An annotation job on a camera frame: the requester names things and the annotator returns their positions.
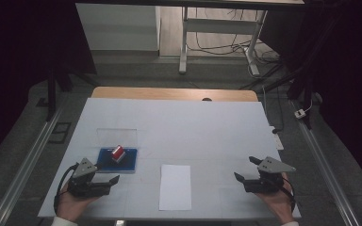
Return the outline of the black curtain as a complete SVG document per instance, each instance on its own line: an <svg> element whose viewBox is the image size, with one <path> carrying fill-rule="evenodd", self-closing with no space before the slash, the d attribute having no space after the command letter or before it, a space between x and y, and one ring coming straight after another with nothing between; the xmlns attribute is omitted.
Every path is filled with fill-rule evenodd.
<svg viewBox="0 0 362 226"><path fill-rule="evenodd" d="M336 21L306 71L320 113L362 169L362 0L304 0L312 7L267 13L261 39L295 71L329 19Z"/></svg>
<svg viewBox="0 0 362 226"><path fill-rule="evenodd" d="M96 73L76 0L0 0L0 144L32 86L53 75Z"/></svg>

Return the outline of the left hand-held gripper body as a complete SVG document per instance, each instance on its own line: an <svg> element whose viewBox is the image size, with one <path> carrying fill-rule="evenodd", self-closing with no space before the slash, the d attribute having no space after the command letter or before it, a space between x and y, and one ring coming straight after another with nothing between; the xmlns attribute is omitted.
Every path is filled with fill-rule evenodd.
<svg viewBox="0 0 362 226"><path fill-rule="evenodd" d="M110 183L93 183L98 168L87 158L77 165L68 182L68 191L77 198L93 198L108 195Z"/></svg>

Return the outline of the black metal stand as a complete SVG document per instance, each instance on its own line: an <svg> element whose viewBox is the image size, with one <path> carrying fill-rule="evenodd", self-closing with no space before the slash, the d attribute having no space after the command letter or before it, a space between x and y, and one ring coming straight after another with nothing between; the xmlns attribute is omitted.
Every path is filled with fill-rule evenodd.
<svg viewBox="0 0 362 226"><path fill-rule="evenodd" d="M56 112L56 79L54 69L51 68L48 74L48 114L47 121L50 121Z"/></svg>

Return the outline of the white desk frame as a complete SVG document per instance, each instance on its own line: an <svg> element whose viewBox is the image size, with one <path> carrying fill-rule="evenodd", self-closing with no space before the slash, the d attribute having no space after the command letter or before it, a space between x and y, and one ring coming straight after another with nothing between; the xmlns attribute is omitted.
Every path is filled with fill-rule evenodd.
<svg viewBox="0 0 362 226"><path fill-rule="evenodd" d="M250 35L251 41L248 47L243 48L243 53L248 61L248 70L252 76L258 76L259 70L254 60L255 45L261 32L267 15L267 10L259 10L254 21L231 21L217 19L202 19L195 16L189 17L189 10L183 7L182 12L182 42L180 50L179 73L185 74L187 71L187 35L194 33L217 33Z"/></svg>

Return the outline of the person's white left sleeve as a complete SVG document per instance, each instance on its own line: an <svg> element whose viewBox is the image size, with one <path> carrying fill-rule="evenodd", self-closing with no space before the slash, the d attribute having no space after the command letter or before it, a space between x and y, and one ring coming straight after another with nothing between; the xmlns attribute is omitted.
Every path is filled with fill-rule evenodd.
<svg viewBox="0 0 362 226"><path fill-rule="evenodd" d="M76 223L64 218L54 217L51 226L78 226Z"/></svg>

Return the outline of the small white paper sheet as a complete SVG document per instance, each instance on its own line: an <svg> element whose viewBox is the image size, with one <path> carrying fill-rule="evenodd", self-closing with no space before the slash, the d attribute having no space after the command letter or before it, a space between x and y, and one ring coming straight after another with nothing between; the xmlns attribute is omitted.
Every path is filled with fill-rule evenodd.
<svg viewBox="0 0 362 226"><path fill-rule="evenodd" d="M190 166L162 165L159 193L159 210L187 211L190 209Z"/></svg>

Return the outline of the person's left hand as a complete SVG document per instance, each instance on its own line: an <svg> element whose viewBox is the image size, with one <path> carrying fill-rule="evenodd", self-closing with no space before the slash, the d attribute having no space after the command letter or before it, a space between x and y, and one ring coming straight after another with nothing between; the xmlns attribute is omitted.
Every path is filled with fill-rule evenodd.
<svg viewBox="0 0 362 226"><path fill-rule="evenodd" d="M57 216L76 223L87 207L97 200L98 197L77 198L68 192L68 185L65 185L60 190Z"/></svg>

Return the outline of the blue ink pad box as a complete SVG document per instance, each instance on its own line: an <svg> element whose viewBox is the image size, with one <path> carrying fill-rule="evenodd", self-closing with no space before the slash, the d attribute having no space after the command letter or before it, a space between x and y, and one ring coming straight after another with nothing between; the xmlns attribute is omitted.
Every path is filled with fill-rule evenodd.
<svg viewBox="0 0 362 226"><path fill-rule="evenodd" d="M99 155L97 163L102 164L101 173L132 173L136 170L138 155L138 133L136 129L97 129ZM120 163L111 159L112 150L121 145L126 156Z"/></svg>

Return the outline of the metal floor rail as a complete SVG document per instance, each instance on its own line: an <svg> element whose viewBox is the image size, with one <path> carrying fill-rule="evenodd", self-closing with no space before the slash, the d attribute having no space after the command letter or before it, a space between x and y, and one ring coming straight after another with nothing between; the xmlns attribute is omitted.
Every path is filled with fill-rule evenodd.
<svg viewBox="0 0 362 226"><path fill-rule="evenodd" d="M5 226L7 223L16 202L25 188L32 170L41 156L41 152L43 151L48 138L62 114L62 111L63 107L59 106L56 111L48 114L49 120L44 122L43 127L37 134L31 148L27 152L22 165L14 175L5 195L0 201L0 226Z"/></svg>
<svg viewBox="0 0 362 226"><path fill-rule="evenodd" d="M298 110L296 101L288 101L288 106L292 111L294 121L301 131L305 143L321 173L321 177L327 185L328 191L334 200L334 204L346 226L362 226L357 213L344 189L342 188L331 162L327 159L324 146L321 144L321 137L314 128L309 129L303 119L295 116Z"/></svg>

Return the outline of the black floor frame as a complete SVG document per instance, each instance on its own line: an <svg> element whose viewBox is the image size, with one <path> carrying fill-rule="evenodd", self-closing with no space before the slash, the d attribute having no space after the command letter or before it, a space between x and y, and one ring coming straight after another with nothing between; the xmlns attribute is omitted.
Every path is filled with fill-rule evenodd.
<svg viewBox="0 0 362 226"><path fill-rule="evenodd" d="M52 144L64 144L71 128L70 122L57 122L48 140Z"/></svg>

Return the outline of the person's right hand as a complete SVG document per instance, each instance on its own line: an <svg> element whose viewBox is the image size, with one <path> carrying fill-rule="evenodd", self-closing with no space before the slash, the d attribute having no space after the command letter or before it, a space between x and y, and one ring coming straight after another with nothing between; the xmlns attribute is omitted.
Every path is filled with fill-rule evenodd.
<svg viewBox="0 0 362 226"><path fill-rule="evenodd" d="M297 221L292 215L292 202L282 190L271 194L256 193L256 196L267 205L280 222L280 225Z"/></svg>

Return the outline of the red stamp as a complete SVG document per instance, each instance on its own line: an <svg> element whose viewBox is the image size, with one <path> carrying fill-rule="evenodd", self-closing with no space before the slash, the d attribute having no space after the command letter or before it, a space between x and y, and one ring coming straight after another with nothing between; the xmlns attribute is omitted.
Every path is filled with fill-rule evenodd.
<svg viewBox="0 0 362 226"><path fill-rule="evenodd" d="M111 152L111 159L116 163L120 163L125 156L126 153L121 145L115 147Z"/></svg>

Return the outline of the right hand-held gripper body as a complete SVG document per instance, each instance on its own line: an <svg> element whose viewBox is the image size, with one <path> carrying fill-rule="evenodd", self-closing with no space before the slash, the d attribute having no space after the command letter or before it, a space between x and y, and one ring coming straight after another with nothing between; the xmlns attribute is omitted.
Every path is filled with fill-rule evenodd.
<svg viewBox="0 0 362 226"><path fill-rule="evenodd" d="M277 192L284 185L283 172L292 172L296 169L286 163L267 156L257 170L259 178L243 182L246 192Z"/></svg>

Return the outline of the white cabinet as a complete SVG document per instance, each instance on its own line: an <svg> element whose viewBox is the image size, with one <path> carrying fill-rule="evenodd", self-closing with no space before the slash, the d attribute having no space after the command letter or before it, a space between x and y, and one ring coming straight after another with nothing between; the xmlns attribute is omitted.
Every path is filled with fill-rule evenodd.
<svg viewBox="0 0 362 226"><path fill-rule="evenodd" d="M76 4L91 50L158 51L160 7Z"/></svg>

